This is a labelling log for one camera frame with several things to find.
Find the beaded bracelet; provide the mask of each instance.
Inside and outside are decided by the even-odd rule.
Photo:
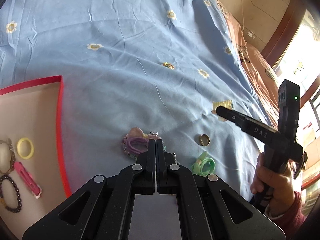
[[[7,179],[8,181],[11,182],[11,184],[13,185],[15,191],[16,191],[16,194],[17,194],[17,200],[18,200],[18,206],[16,208],[11,208],[11,207],[8,207],[7,204],[5,203],[4,201],[4,197],[3,197],[3,192],[2,192],[2,182]],[[19,189],[17,187],[17,184],[13,181],[13,179],[8,176],[8,175],[3,175],[0,177],[0,202],[3,204],[4,208],[10,212],[13,212],[13,213],[19,213],[21,211],[21,208],[22,208],[22,203],[21,203],[21,197],[20,197],[20,193],[19,193]]]
[[[2,144],[2,143],[5,143],[5,144],[7,144],[9,146],[11,159],[10,159],[10,168],[8,169],[8,171],[7,172],[0,171],[0,173],[2,173],[4,175],[9,175],[14,170],[14,163],[16,161],[16,157],[14,155],[14,150],[13,150],[13,146],[12,146],[11,140],[8,139],[8,142],[0,140],[0,144]]]

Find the hand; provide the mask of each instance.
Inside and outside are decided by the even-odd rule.
[[[252,194],[264,190],[263,182],[274,188],[273,198],[269,202],[272,217],[284,214],[294,203],[293,175],[288,163],[284,174],[275,173],[263,166],[264,153],[258,156],[258,163],[250,186]]]

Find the wooden window frame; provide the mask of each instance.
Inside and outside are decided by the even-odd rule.
[[[302,0],[290,0],[276,31],[261,52],[261,55],[271,67],[278,62],[286,51],[302,22],[305,12],[306,6]]]

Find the flower pattern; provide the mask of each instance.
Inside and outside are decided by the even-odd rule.
[[[229,47],[224,47],[224,53],[231,55],[231,50],[229,49]]]
[[[171,18],[172,20],[176,20],[177,19],[177,15],[174,13],[173,10],[167,11],[167,17]]]
[[[211,3],[210,3],[209,0],[204,0],[203,2],[204,2],[204,4],[205,4],[206,6],[208,6],[208,7],[211,6]]]
[[[199,72],[199,74],[202,75],[204,78],[208,78],[208,77],[209,77],[209,74],[208,74],[206,71],[202,70],[202,69],[198,69],[198,72]]]
[[[87,49],[98,50],[100,48],[104,48],[101,44],[90,43],[87,44]]]
[[[6,32],[7,33],[13,33],[14,31],[17,30],[17,25],[18,24],[15,21],[12,21],[12,22],[8,23],[6,25],[6,28],[7,28]]]

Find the yellow hair tie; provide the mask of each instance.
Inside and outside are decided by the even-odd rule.
[[[23,155],[21,154],[21,144],[22,144],[24,141],[27,141],[28,143],[30,143],[30,147],[31,147],[30,153],[29,153],[27,156],[23,156]],[[31,141],[29,138],[27,138],[27,137],[21,138],[21,139],[18,141],[18,143],[17,143],[17,152],[18,152],[19,156],[20,156],[22,159],[24,159],[24,160],[30,159],[30,158],[33,156],[34,152],[35,152],[35,148],[33,147],[32,141]]]

